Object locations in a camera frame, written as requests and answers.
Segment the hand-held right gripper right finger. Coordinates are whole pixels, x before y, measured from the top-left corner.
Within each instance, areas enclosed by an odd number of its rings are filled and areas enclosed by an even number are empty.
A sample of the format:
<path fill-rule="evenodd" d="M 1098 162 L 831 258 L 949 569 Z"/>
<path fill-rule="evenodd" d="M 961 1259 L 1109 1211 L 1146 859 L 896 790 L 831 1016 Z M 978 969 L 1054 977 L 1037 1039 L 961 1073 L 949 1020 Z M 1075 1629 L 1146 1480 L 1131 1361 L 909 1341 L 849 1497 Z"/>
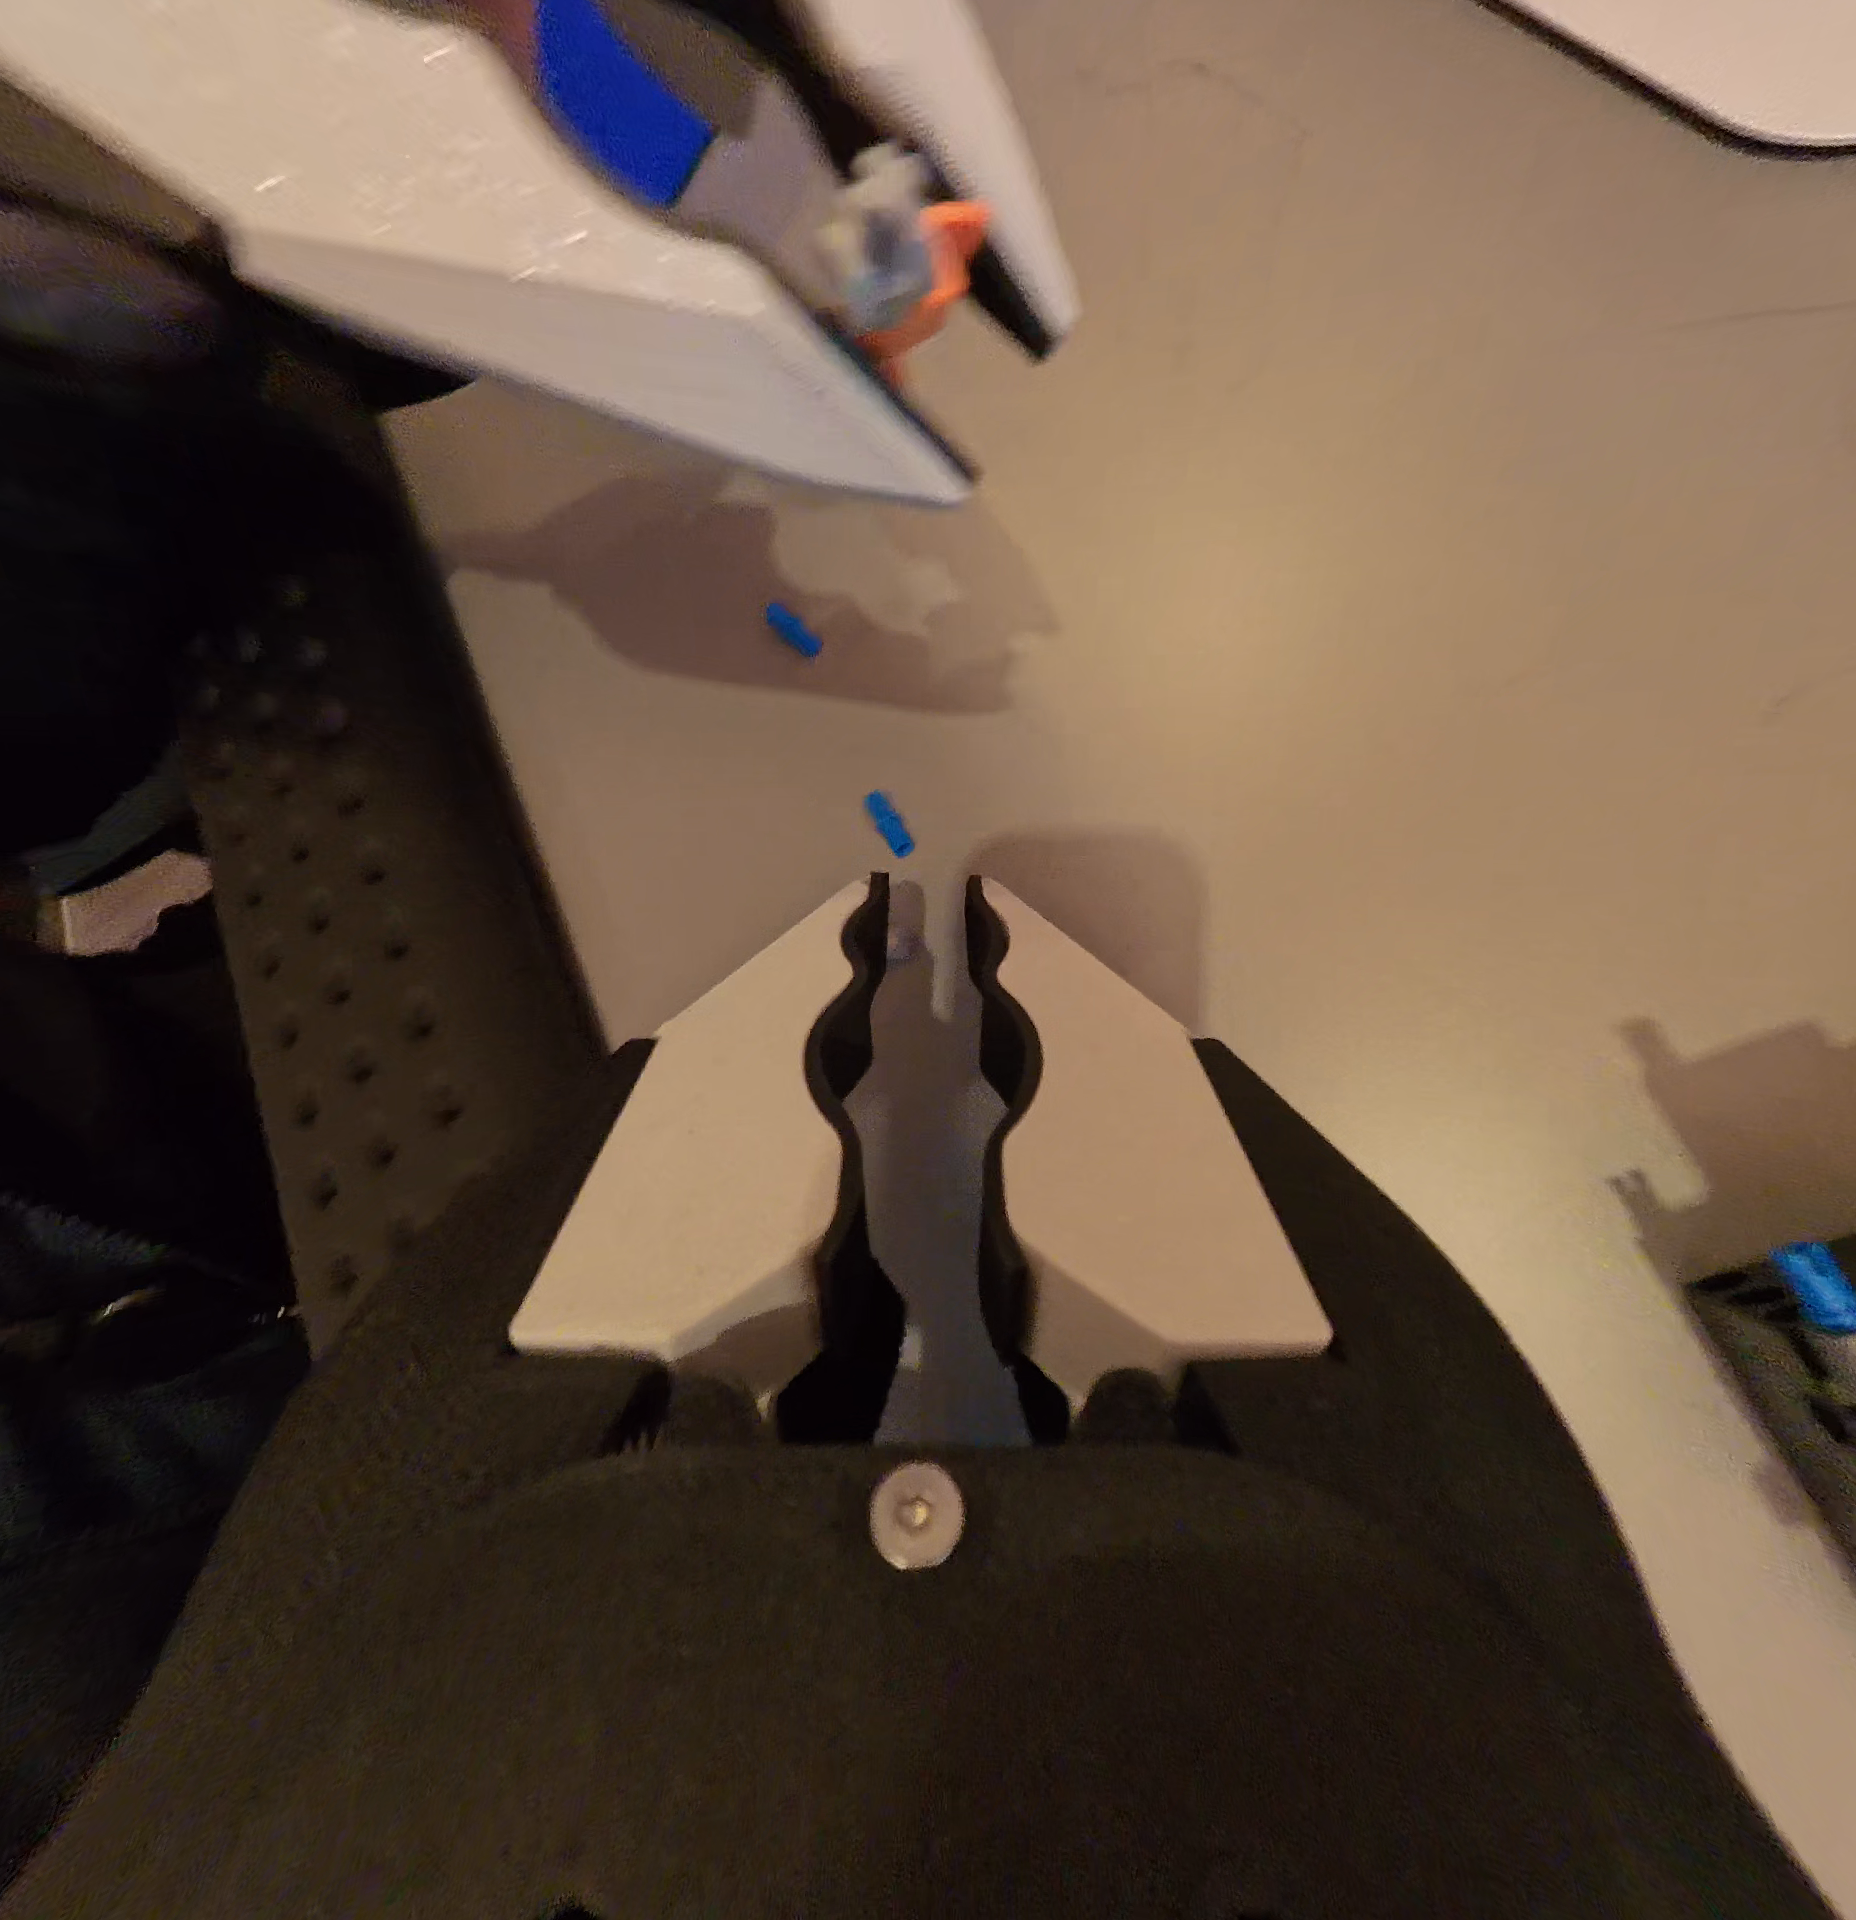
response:
<path fill-rule="evenodd" d="M 999 879 L 963 879 L 984 1143 L 978 1310 L 1035 1441 L 1109 1377 L 1329 1357 L 1329 1311 L 1194 1034 Z"/>

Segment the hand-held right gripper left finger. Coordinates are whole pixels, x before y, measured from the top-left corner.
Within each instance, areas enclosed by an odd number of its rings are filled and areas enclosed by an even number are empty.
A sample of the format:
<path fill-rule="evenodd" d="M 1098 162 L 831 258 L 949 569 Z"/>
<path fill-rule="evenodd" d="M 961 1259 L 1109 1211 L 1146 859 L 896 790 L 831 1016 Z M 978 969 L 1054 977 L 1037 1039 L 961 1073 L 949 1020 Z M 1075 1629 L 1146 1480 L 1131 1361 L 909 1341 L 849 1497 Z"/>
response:
<path fill-rule="evenodd" d="M 708 1377 L 787 1441 L 881 1437 L 909 1310 L 849 1099 L 884 969 L 890 872 L 864 872 L 613 1053 L 626 1099 L 507 1320 L 518 1357 Z"/>

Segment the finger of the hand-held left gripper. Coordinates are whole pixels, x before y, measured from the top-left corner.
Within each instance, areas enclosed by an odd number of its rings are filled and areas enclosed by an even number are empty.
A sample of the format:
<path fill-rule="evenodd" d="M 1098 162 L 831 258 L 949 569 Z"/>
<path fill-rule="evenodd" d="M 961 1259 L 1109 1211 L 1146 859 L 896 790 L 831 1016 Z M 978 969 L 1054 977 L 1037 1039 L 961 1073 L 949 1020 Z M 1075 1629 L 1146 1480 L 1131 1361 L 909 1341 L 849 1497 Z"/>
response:
<path fill-rule="evenodd" d="M 626 202 L 458 24 L 0 0 L 0 72 L 208 218 L 250 285 L 352 337 L 791 481 L 969 494 L 759 258 Z"/>
<path fill-rule="evenodd" d="M 791 21 L 831 79 L 909 135 L 952 198 L 990 202 L 969 296 L 1019 352 L 1056 352 L 1082 291 L 978 11 L 963 0 L 799 0 Z"/>

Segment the orange pointed plastic piece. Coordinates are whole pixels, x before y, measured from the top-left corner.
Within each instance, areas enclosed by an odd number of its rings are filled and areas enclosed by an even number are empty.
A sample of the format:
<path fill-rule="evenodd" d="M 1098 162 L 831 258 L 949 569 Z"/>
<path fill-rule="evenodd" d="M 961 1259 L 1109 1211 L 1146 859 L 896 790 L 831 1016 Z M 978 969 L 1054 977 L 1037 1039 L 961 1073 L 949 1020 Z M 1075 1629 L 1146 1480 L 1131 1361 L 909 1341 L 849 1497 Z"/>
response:
<path fill-rule="evenodd" d="M 990 202 L 984 198 L 925 202 L 916 218 L 916 238 L 925 249 L 925 291 L 896 324 L 861 337 L 864 357 L 890 391 L 901 385 L 909 352 L 925 350 L 949 330 L 949 315 L 969 296 L 969 258 L 990 239 Z"/>

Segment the grey plastic pin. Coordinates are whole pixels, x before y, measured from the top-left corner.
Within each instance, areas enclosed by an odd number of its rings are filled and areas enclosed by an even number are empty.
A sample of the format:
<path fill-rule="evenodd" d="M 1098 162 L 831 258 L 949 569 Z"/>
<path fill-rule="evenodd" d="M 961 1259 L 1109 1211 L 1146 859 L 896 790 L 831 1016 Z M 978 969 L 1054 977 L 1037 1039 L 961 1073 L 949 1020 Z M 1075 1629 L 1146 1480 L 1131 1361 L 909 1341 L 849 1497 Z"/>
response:
<path fill-rule="evenodd" d="M 853 174 L 815 231 L 815 252 L 853 337 L 896 330 L 931 291 L 920 213 L 920 153 L 896 140 L 870 140 L 853 153 Z"/>

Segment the black dimpled panel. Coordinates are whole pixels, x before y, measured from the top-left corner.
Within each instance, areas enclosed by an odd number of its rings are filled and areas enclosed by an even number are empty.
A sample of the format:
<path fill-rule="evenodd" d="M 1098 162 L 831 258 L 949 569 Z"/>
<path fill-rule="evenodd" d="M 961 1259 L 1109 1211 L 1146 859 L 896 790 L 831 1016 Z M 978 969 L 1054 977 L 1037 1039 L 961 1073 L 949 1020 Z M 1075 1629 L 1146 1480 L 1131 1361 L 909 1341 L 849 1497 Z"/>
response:
<path fill-rule="evenodd" d="M 188 790 L 309 1351 L 604 1059 L 426 567 L 314 557 L 188 670 Z"/>

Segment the toy building-block model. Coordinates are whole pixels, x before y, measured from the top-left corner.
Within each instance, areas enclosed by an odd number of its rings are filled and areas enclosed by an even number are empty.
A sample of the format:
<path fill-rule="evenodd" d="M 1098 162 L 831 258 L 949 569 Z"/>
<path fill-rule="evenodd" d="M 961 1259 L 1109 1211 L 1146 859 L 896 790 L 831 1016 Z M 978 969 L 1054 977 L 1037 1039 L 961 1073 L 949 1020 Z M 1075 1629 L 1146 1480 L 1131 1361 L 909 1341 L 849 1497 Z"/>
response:
<path fill-rule="evenodd" d="M 1856 1527 L 1856 1233 L 1787 1246 L 1685 1291 L 1734 1386 L 1799 1486 Z"/>

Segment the white book stand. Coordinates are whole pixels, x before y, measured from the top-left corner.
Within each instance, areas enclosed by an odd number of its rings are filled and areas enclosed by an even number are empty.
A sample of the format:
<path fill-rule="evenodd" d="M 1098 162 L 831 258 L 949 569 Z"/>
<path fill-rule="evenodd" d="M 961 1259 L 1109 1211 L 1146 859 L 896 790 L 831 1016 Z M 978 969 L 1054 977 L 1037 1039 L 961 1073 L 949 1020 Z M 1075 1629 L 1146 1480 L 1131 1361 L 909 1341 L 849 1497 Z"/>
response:
<path fill-rule="evenodd" d="M 1760 150 L 1856 150 L 1856 0 L 1509 0 L 1518 21 Z"/>

